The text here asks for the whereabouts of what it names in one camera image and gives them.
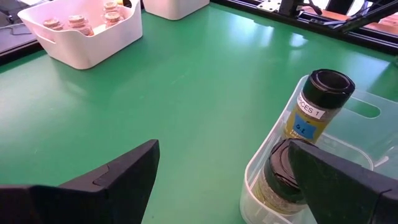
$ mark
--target green work surface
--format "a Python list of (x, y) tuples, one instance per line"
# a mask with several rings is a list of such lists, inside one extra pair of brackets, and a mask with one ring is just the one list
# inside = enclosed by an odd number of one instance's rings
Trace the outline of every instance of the green work surface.
[(160, 166), (151, 223), (244, 223), (246, 164), (299, 79), (319, 68), (398, 101), (393, 57), (211, 4), (90, 70), (45, 52), (0, 67), (0, 184), (58, 185), (148, 139)]

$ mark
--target transparent storage container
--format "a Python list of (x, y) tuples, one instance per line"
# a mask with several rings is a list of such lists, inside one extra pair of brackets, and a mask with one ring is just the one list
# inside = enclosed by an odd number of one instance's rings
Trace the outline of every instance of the transparent storage container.
[[(281, 215), (266, 207), (253, 194), (259, 172), (263, 169), (272, 147), (280, 140), (287, 117), (295, 106), (307, 77), (299, 81), (276, 124), (246, 167), (240, 209), (248, 224), (316, 223), (308, 207), (295, 215)], [(398, 179), (398, 103), (358, 90), (350, 100), (374, 107), (378, 115), (369, 118), (343, 108), (316, 145), (369, 170)], [(353, 109), (358, 108), (361, 111), (361, 103)]]

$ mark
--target white plastic bin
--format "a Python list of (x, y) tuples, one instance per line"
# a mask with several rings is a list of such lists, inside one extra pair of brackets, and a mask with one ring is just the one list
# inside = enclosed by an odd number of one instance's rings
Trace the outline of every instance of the white plastic bin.
[[(246, 167), (240, 209), (247, 224), (316, 223), (309, 208), (295, 215), (281, 215), (262, 204), (253, 194), (259, 172), (272, 147), (280, 140), (284, 124), (306, 80), (307, 77), (300, 80), (283, 113)], [(398, 103), (358, 90), (352, 98), (375, 106), (379, 115), (367, 118), (343, 108), (321, 135), (317, 146), (369, 170), (398, 179)]]
[(179, 20), (207, 6), (210, 0), (143, 0), (145, 10), (170, 20)]
[[(53, 58), (76, 69), (87, 69), (102, 62), (142, 37), (141, 3), (131, 0), (132, 8), (121, 6), (125, 20), (105, 29), (102, 0), (56, 0), (18, 13), (36, 35), (44, 50)], [(54, 31), (42, 25), (52, 17), (67, 23), (70, 15), (85, 16), (94, 29), (87, 37), (76, 30)]]

